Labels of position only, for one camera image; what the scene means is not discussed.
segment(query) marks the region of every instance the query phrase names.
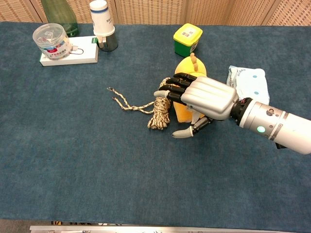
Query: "rope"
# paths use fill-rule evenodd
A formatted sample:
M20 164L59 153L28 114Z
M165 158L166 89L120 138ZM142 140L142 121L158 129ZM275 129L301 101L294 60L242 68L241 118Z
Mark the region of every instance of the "rope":
M168 79L170 79L170 78L163 79L163 81L160 83L159 87L165 85L166 81ZM120 96L121 99L124 101L126 106L124 106L117 97L112 98L113 100L115 100L118 103L118 105L121 107L121 109L123 109L125 111L129 111L129 110L130 111L140 111L140 112L145 113L145 114L152 114L153 113L154 114L153 117L148 122L148 125L147 125L148 128L163 130L170 123L169 109L171 106L171 101L168 100L167 98L157 97L155 99L155 101L152 101L148 104L137 107L134 105L133 106L129 105L126 98L121 93L116 91L114 88L108 87L107 89L109 91L112 91L116 95ZM154 105L153 110L151 110L151 111L145 111L144 110L145 108L149 107L152 104Z

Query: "green glass bottle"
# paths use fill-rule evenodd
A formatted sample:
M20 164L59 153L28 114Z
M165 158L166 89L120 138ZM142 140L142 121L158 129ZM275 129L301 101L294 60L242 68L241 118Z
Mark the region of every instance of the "green glass bottle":
M70 37L79 33L77 17L66 0L41 0L41 3L49 23L62 25Z

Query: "yellow lid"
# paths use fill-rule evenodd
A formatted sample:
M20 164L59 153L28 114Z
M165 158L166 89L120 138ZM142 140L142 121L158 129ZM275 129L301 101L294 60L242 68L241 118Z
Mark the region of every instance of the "yellow lid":
M201 37L202 33L202 29L186 23L175 32L173 38L183 45L192 46Z

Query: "black joint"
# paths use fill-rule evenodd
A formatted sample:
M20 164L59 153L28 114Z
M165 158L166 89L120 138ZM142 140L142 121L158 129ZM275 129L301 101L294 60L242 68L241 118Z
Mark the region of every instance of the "black joint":
M185 80L182 80L182 79L178 79L178 78L171 78L171 79L168 79L166 81L167 84L176 84L178 86L182 86L182 87L188 87L190 86L191 82L189 81L185 81Z
M185 89L179 86L172 86L172 85L163 85L159 88L159 91L173 91L173 92L177 92L177 93L181 93L183 94L185 92Z
M181 101L181 94L178 94L178 93L174 93L174 92L170 92L168 95L167 95L167 98L169 100L172 100L172 101L175 101L177 103L181 103L183 105L186 105L184 102Z
M174 78L181 78L181 79L185 79L187 81L194 81L196 80L196 77L190 74L186 74L186 73L177 73L174 74Z
M252 100L252 98L244 98L241 101L236 102L233 106L230 115L236 120L237 125L240 124L243 114Z
M207 126L208 124L212 123L212 121L213 121L212 118L209 118L207 116L202 117L195 124L192 125L192 133L193 134L198 133L205 126Z

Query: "plastic container lid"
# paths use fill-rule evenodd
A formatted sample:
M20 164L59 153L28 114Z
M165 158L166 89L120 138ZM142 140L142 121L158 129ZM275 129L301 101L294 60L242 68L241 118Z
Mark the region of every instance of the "plastic container lid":
M51 47L61 43L66 37L64 28L57 23L48 23L38 27L33 33L35 43L40 47Z
M200 39L202 33L202 29L190 23L186 23L175 32L173 38L175 41L183 45L192 46L198 39Z

